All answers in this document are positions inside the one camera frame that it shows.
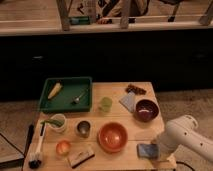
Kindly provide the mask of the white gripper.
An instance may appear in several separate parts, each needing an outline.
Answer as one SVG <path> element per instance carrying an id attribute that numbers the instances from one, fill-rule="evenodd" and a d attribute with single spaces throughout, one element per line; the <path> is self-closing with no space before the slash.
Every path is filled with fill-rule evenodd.
<path id="1" fill-rule="evenodd" d="M 154 139 L 158 147 L 158 156 L 155 159 L 156 162 L 169 162 L 175 151 L 175 143 L 173 140 L 165 133 L 161 132 Z"/>

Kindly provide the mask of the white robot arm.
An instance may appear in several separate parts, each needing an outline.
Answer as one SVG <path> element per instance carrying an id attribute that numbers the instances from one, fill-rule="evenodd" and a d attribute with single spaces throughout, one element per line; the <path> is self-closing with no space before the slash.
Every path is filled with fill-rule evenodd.
<path id="1" fill-rule="evenodd" d="M 196 132 L 197 120 L 191 115 L 183 115 L 169 120 L 156 136 L 158 161 L 168 158 L 182 145 L 213 163 L 213 140 Z"/>

